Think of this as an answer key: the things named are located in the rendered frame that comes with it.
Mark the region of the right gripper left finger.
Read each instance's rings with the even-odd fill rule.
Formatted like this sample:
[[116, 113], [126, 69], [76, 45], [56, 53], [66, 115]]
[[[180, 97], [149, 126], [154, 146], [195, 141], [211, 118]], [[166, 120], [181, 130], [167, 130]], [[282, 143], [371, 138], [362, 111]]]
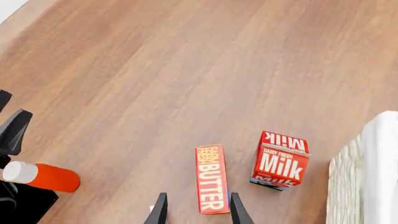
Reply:
[[167, 193], [161, 192], [144, 224], [167, 224]]

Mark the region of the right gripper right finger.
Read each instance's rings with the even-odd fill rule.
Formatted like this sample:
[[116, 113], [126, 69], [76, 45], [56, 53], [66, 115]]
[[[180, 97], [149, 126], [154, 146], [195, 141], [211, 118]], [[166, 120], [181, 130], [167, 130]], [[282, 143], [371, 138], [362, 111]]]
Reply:
[[231, 193], [229, 207], [233, 224], [254, 224], [237, 192]]

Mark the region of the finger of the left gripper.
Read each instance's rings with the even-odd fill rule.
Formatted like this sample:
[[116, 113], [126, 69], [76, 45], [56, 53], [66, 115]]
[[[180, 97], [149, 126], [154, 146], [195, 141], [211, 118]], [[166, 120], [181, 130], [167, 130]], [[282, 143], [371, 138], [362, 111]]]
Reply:
[[17, 110], [0, 125], [0, 155], [16, 156], [21, 152], [22, 140], [33, 114]]
[[11, 98], [12, 98], [11, 93], [4, 90], [0, 90], [0, 112], [3, 111], [3, 109], [6, 107]]

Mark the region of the red butter box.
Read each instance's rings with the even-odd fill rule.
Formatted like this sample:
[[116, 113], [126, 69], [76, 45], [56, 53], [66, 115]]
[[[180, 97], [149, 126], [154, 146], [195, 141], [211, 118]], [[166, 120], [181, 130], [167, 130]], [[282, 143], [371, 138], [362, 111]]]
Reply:
[[200, 214], [229, 213], [229, 190], [223, 145], [197, 147], [195, 167]]

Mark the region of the white woven basket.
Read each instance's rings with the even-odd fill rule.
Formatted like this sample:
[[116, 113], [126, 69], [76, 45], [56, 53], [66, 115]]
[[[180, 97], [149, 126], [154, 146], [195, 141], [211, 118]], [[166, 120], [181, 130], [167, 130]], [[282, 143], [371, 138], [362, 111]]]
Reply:
[[384, 111], [330, 161], [326, 224], [398, 224], [398, 111]]

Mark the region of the orange bottle with white cap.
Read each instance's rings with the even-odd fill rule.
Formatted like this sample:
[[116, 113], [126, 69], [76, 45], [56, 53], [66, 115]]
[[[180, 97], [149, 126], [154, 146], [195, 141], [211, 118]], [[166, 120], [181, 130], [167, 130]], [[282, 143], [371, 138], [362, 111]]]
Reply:
[[2, 178], [8, 182], [65, 193], [73, 193], [80, 186], [80, 177], [72, 170], [19, 161], [12, 161], [6, 165]]

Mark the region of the red milk carton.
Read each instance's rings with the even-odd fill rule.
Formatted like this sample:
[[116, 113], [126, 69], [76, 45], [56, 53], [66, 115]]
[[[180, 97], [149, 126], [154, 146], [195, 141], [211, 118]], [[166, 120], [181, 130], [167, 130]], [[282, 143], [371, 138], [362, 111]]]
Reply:
[[306, 140], [263, 131], [249, 181], [279, 191], [297, 186], [310, 156]]

